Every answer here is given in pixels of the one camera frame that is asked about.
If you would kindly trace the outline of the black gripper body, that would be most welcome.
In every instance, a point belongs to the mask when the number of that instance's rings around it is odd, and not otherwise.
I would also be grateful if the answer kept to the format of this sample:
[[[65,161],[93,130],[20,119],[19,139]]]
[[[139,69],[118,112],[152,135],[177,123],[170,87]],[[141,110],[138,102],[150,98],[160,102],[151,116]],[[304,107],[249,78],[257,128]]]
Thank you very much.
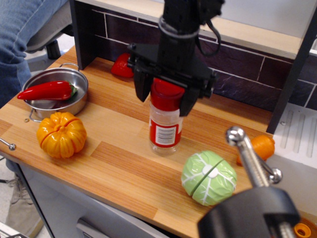
[[[128,66],[133,72],[139,69],[184,89],[199,88],[199,98],[210,97],[216,75],[195,54],[197,34],[160,32],[157,45],[131,43],[128,46]]]

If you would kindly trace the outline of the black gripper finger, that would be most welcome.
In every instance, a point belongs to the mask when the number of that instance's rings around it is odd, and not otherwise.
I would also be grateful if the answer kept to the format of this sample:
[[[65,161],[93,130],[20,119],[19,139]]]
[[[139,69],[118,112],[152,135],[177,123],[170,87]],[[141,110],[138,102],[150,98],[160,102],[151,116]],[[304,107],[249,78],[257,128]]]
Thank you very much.
[[[151,85],[153,83],[153,76],[147,72],[139,69],[134,72],[134,85],[137,97],[144,102],[148,97]]]
[[[193,106],[195,105],[196,101],[198,100],[200,95],[199,88],[188,88],[185,89],[183,97],[180,102],[180,116],[186,117],[190,111],[192,110]]]

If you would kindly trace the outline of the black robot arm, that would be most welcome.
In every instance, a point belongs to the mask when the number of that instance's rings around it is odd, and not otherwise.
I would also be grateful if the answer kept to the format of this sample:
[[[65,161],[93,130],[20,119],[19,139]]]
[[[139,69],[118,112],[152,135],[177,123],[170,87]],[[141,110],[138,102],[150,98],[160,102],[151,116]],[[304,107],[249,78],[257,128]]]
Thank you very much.
[[[211,19],[221,14],[222,0],[166,0],[158,21],[157,45],[128,46],[128,67],[134,73],[137,97],[145,101],[154,78],[179,87],[185,93],[180,102],[180,116],[187,116],[199,98],[210,97],[217,80],[215,72],[195,54],[201,48],[200,26],[207,25],[220,40]]]

